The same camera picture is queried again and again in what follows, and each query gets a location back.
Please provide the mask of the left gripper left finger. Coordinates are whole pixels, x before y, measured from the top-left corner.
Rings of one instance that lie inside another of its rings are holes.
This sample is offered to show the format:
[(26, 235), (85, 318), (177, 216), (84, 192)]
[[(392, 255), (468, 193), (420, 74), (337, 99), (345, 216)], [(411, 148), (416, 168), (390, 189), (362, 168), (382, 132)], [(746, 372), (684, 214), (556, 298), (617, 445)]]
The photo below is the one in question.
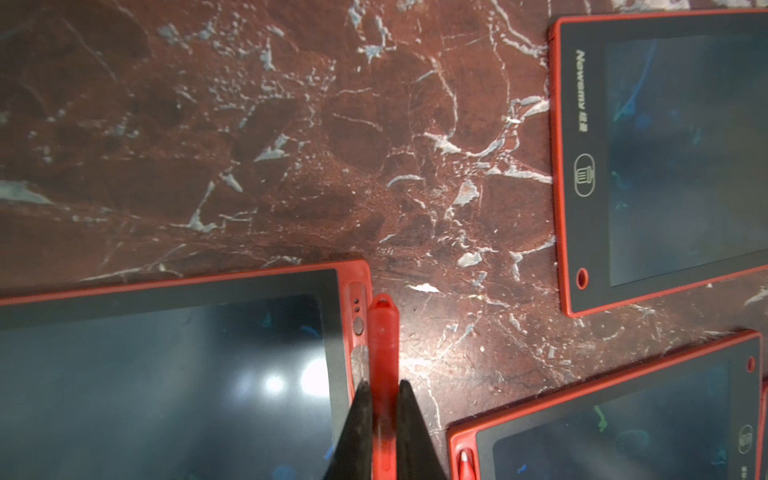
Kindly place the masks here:
[(373, 399), (362, 381), (355, 392), (324, 480), (370, 480), (373, 458)]

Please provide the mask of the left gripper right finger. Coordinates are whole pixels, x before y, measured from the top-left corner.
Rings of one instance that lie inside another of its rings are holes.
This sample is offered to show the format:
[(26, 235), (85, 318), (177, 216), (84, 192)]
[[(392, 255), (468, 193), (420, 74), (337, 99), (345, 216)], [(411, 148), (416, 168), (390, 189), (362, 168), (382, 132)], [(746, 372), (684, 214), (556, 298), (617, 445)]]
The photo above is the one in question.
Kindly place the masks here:
[(407, 380), (400, 381), (397, 396), (396, 476), (398, 480), (447, 479)]

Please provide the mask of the red stylus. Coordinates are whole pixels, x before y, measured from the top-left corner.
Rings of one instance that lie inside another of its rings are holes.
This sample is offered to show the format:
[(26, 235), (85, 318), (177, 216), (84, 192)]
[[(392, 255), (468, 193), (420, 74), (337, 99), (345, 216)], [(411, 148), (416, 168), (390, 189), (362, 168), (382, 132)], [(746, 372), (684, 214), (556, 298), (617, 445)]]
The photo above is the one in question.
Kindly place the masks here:
[(388, 294), (368, 308), (369, 382), (373, 401), (373, 479), (396, 479), (400, 314)]
[(457, 457), (457, 472), (459, 480), (476, 480), (474, 455), (471, 449), (461, 449)]

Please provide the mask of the writing tablet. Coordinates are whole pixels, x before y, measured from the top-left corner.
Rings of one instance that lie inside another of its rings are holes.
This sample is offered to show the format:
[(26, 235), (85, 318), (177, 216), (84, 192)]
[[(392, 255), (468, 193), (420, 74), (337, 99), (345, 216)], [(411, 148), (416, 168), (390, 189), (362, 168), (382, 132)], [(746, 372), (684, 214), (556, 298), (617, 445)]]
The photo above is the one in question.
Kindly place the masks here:
[(561, 306), (572, 318), (767, 266), (767, 12), (549, 30)]
[(741, 330), (453, 425), (450, 475), (754, 479), (762, 337)]
[(320, 479), (355, 390), (351, 260), (4, 298), (5, 479)]
[(768, 443), (768, 381), (764, 379), (761, 387), (760, 424), (758, 428), (758, 449), (756, 463), (756, 480), (767, 480), (767, 443)]

